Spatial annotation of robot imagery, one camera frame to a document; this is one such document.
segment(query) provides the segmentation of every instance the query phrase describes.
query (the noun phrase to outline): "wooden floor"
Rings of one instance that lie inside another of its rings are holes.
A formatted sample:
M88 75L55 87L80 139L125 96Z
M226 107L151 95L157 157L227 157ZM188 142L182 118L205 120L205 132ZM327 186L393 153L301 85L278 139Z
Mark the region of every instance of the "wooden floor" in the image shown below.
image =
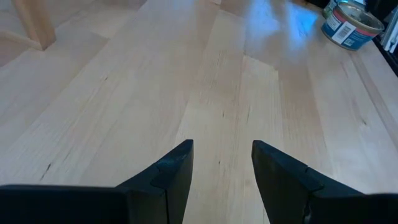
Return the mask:
M260 139L364 193L398 192L398 78L372 42L331 43L315 7L48 2L45 52L0 40L0 184L115 186L194 139L185 223L267 223Z

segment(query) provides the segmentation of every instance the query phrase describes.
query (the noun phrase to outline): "metal can lid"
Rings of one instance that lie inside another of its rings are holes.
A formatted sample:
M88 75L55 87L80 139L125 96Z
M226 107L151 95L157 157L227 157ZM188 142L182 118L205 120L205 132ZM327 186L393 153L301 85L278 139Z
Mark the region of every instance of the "metal can lid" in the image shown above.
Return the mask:
M341 1L338 3L341 11L349 17L350 22L354 25L367 29L368 31L380 32L384 30L383 23L374 17L370 12L366 12L362 7L349 1Z

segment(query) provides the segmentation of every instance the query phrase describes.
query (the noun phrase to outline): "black object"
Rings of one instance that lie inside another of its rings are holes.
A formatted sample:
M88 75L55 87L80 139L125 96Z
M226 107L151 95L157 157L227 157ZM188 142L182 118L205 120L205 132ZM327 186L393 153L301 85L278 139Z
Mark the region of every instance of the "black object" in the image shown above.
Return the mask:
M262 141L252 161L272 224L398 223L396 194L362 194Z
M1 223L182 223L192 179L186 140L115 188L6 185Z

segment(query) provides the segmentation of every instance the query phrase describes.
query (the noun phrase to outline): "wooden post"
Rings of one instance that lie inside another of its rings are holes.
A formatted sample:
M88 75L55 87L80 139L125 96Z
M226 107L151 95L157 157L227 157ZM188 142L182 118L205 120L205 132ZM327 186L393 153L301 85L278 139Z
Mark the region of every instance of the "wooden post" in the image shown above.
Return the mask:
M54 27L43 0L12 0L30 39L45 50L55 42Z

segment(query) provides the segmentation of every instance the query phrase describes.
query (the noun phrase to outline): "blue can label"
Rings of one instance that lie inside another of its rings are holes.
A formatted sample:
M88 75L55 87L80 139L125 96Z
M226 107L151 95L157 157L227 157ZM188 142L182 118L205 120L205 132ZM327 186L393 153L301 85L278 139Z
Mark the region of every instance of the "blue can label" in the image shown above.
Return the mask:
M322 26L322 30L338 44L352 50L358 50L375 34L361 30L343 19L336 11L328 17Z

